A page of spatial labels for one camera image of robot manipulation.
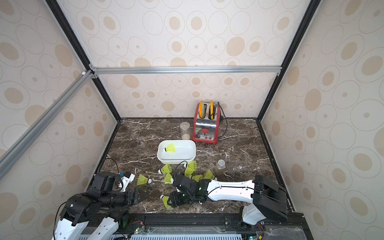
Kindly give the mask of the white plastic storage box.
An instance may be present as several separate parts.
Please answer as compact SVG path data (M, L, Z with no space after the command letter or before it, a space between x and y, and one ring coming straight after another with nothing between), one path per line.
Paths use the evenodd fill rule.
M175 144L176 152L169 153L165 148L170 144ZM162 164L179 164L183 161L187 163L196 157L196 144L191 140L165 140L159 144L157 158Z

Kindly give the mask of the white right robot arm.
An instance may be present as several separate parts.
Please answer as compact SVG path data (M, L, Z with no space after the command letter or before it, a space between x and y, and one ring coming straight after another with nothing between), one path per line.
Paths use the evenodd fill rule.
M186 204L223 200L249 203L241 210L241 220L256 225L269 219L277 222L288 220L287 190L263 176L244 182L221 182L202 179L196 182L184 175L177 175L172 182L176 190L169 194L166 205L176 208Z

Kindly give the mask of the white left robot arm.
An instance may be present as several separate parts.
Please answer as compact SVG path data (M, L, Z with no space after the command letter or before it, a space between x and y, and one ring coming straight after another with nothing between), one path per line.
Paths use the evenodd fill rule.
M140 188L121 191L97 191L88 189L85 193L69 198L60 213L60 220L54 228L54 240L76 240L89 222L100 210L107 214L90 235L91 240L107 240L118 230L125 230L128 222L123 219L128 209L150 197L150 192Z

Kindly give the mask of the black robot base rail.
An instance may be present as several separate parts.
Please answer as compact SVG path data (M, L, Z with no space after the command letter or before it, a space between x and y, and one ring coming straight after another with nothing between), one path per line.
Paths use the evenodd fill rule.
M303 214L251 226L239 214L126 214L107 240L312 240Z

